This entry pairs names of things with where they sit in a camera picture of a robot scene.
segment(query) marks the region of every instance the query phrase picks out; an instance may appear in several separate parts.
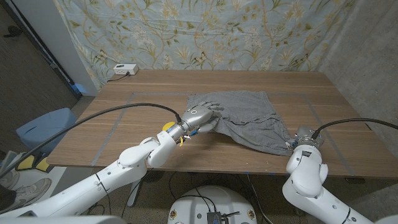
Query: patterned curtain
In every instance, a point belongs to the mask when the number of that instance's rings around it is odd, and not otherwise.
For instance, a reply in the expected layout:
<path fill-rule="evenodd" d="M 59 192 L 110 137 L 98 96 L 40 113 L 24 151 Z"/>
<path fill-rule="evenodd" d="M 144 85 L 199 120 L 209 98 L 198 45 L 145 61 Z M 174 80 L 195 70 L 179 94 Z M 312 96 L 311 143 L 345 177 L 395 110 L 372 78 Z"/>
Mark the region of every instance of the patterned curtain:
<path fill-rule="evenodd" d="M 139 69 L 312 71 L 353 0 L 54 0 L 97 89 Z"/>

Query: wooden table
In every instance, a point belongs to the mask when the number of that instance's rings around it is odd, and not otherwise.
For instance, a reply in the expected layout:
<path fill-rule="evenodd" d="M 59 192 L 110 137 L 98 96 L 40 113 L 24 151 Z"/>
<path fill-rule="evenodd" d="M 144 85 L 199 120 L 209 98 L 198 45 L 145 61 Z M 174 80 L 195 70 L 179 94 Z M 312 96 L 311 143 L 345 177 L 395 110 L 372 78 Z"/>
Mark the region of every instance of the wooden table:
<path fill-rule="evenodd" d="M 320 125 L 359 115 L 323 73 L 241 71 L 139 71 L 108 83 L 80 119 L 128 103 L 157 103 L 180 114 L 187 97 L 214 91 L 265 91 L 291 135 L 300 125 Z M 175 121 L 150 107 L 113 111 L 69 131 L 48 158 L 55 166 L 104 167 L 143 139 Z M 331 126 L 321 147 L 330 176 L 397 178 L 398 160 L 364 123 Z M 235 143 L 222 134 L 200 134 L 176 150 L 159 170 L 286 174 L 289 157 L 275 156 Z"/>

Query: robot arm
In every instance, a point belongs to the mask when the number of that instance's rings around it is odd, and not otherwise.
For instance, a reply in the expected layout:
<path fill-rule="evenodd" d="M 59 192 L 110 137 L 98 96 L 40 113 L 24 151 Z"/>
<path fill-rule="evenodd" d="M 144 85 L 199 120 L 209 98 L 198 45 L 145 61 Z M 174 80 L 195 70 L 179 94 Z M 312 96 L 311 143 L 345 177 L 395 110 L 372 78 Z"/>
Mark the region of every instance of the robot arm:
<path fill-rule="evenodd" d="M 219 110 L 223 110 L 218 105 L 202 102 L 190 108 L 184 113 L 181 123 L 160 132 L 157 138 L 147 138 L 140 145 L 125 149 L 118 160 L 98 173 L 47 200 L 4 213 L 0 218 L 80 215 L 113 190 L 143 178 L 147 172 L 145 159 L 150 166 L 160 167 L 188 131 L 203 132 L 201 128 L 209 130 L 214 127 L 214 120 L 221 117 Z"/>
<path fill-rule="evenodd" d="M 286 200 L 327 224 L 373 223 L 322 187 L 328 166 L 322 164 L 322 156 L 317 149 L 323 144 L 323 139 L 320 136 L 312 139 L 312 133 L 303 126 L 297 131 L 298 146 L 286 167 L 290 177 L 282 188 Z"/>

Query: gray t-shirt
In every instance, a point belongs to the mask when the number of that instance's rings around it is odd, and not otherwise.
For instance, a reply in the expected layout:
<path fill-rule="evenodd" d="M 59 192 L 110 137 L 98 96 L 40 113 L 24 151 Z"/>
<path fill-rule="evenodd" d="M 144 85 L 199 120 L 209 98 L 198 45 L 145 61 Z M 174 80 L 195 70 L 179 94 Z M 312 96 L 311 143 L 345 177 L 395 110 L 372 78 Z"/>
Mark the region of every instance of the gray t-shirt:
<path fill-rule="evenodd" d="M 202 101 L 219 102 L 223 118 L 213 129 L 252 149 L 281 156 L 291 156 L 286 143 L 290 137 L 282 118 L 265 92 L 224 91 L 190 96 L 187 108 Z"/>

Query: sneaker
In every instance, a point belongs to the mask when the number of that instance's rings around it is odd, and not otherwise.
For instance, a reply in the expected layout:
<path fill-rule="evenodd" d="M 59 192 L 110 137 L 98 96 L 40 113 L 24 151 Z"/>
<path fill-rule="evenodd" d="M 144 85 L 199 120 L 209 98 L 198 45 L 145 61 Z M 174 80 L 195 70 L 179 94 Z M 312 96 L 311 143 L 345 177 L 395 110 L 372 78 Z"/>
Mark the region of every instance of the sneaker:
<path fill-rule="evenodd" d="M 0 213 L 8 212 L 36 202 L 46 193 L 50 185 L 51 180 L 49 178 L 43 178 L 28 187 L 17 189 L 15 202 Z"/>
<path fill-rule="evenodd" d="M 17 184 L 18 179 L 19 173 L 12 170 L 8 172 L 2 179 L 0 179 L 0 184 L 8 190 L 11 190 Z"/>

